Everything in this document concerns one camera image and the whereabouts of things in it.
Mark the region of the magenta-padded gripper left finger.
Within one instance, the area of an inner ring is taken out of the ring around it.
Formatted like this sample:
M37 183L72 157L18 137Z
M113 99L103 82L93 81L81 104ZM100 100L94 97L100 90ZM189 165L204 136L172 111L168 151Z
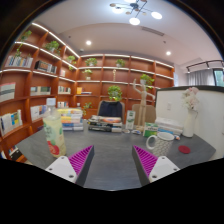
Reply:
M94 146L90 145L69 157L60 156L46 171L83 187L93 156Z

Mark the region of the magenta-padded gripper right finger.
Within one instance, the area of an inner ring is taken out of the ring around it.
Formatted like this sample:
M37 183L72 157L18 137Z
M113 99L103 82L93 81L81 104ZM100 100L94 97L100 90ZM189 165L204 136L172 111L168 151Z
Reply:
M179 171L166 156L156 157L136 145L132 146L132 156L142 186Z

